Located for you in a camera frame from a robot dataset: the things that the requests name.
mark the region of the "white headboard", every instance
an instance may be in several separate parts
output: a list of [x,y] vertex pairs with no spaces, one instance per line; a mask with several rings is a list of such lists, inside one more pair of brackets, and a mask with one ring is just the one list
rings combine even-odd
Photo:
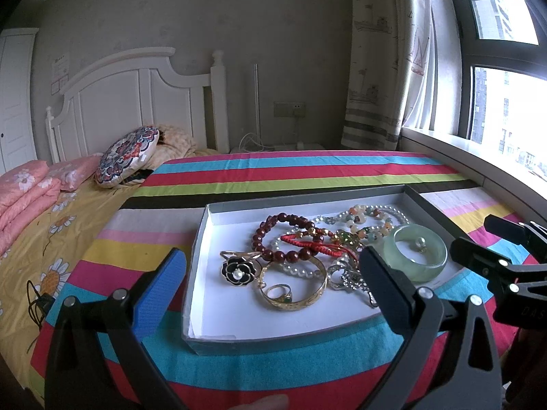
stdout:
[[78,72],[61,93],[61,113],[47,108],[46,127],[54,163],[105,151],[126,133],[146,124],[184,128],[207,148],[203,88],[211,86],[216,149],[230,152],[226,71],[222,51],[211,73],[179,75],[171,47],[145,47],[112,54]]

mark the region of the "wall socket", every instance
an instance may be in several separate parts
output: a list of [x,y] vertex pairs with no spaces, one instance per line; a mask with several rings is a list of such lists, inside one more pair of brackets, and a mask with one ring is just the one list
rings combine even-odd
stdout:
[[304,102],[275,101],[273,105],[274,117],[306,116],[306,104]]

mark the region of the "window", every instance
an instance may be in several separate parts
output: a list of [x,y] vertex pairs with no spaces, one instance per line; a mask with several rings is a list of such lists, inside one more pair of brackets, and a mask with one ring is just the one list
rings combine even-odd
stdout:
[[547,169],[547,19],[540,18],[544,3],[452,2],[461,27],[458,135],[547,180],[542,177]]

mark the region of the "wallpaper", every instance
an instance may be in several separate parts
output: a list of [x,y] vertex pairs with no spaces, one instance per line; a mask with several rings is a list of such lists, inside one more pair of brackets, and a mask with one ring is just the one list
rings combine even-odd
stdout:
[[45,108],[51,62],[69,52],[70,76],[114,52],[171,46],[176,72],[209,72],[224,51],[230,144],[254,131],[253,63],[259,64],[263,141],[294,143],[295,121],[274,118],[275,101],[303,101],[300,139],[339,146],[348,84],[352,0],[47,0],[31,75],[36,150],[50,158]]

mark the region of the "curtain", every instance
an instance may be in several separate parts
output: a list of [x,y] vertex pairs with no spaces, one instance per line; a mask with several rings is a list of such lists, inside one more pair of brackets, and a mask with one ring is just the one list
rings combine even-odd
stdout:
[[433,38],[430,0],[353,0],[342,146],[395,150],[401,125],[429,127]]

